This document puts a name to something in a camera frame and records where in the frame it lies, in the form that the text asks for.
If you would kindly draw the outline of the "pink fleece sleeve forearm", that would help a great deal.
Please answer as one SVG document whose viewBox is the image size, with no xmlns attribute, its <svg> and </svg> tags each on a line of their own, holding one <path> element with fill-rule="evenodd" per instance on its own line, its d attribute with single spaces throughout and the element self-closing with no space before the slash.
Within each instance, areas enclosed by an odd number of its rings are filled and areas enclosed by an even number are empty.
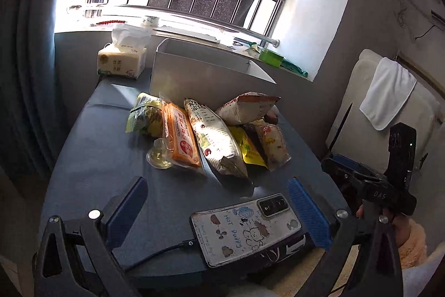
<svg viewBox="0 0 445 297">
<path fill-rule="evenodd" d="M 402 269 L 420 266 L 427 259 L 425 229 L 413 219 L 408 219 L 408 226 L 408 238 L 398 248 Z"/>
</svg>

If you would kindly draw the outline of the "person's right hand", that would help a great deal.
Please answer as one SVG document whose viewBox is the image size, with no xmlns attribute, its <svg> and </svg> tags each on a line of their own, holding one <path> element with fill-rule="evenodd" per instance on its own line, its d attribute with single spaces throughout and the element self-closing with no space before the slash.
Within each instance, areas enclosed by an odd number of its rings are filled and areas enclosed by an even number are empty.
<svg viewBox="0 0 445 297">
<path fill-rule="evenodd" d="M 378 208 L 378 211 L 382 211 L 382 214 L 389 219 L 394 231 L 395 243 L 398 247 L 401 247 L 410 237 L 411 228 L 409 219 L 403 214 L 394 215 L 385 208 Z"/>
</svg>

